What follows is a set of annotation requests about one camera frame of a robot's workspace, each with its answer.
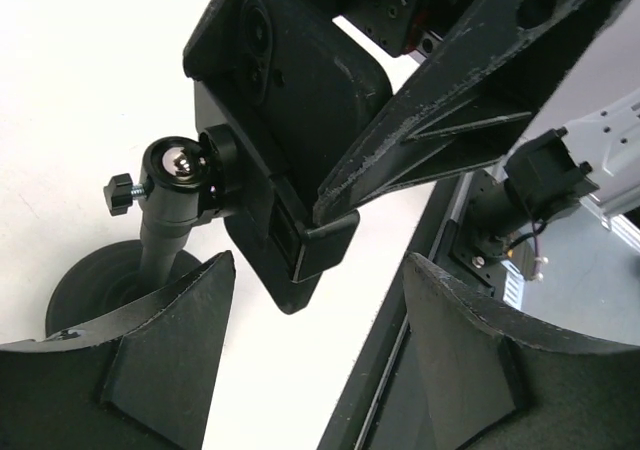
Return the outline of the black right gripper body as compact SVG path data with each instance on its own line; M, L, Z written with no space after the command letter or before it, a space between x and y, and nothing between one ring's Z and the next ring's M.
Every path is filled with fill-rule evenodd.
M428 34L443 38L475 0L338 0L339 15L388 55L422 46Z

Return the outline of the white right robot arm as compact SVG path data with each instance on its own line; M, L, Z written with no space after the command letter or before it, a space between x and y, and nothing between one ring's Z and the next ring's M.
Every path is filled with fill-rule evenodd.
M473 0L367 126L324 183L318 225L384 194L499 161L507 183L471 213L480 253L548 222L595 189L594 161L570 155L566 129L521 135L592 41L631 0Z

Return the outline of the black cased smartphone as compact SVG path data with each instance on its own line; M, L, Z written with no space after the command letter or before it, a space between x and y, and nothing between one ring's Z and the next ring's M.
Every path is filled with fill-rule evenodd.
M305 189L391 97L381 65L334 22L344 2L210 0L183 53L193 80L235 85Z

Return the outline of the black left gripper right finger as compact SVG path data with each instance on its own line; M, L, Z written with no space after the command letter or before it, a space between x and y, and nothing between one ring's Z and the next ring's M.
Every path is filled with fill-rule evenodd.
M402 263L439 449L635 449L639 350L531 317L417 253Z

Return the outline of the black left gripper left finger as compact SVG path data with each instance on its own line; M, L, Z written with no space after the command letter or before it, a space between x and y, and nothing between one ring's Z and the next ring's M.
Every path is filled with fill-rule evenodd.
M50 337L1 348L5 449L199 449L230 315L222 252Z

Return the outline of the black clamp phone stand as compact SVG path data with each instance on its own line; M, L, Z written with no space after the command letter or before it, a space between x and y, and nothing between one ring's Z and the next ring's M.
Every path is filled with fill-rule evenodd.
M89 254L64 275L46 311L47 334L109 313L194 269L185 244L194 228L215 219L285 314L304 309L322 274L343 260L359 213L316 225L286 158L238 90L216 78L196 83L194 96L198 137L153 142L138 181L121 174L105 186L112 215L141 208L141 235Z

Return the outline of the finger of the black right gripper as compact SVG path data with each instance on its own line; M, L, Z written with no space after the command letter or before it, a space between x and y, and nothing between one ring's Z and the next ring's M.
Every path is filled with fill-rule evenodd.
M631 1L472 0L339 161L314 222L499 160Z

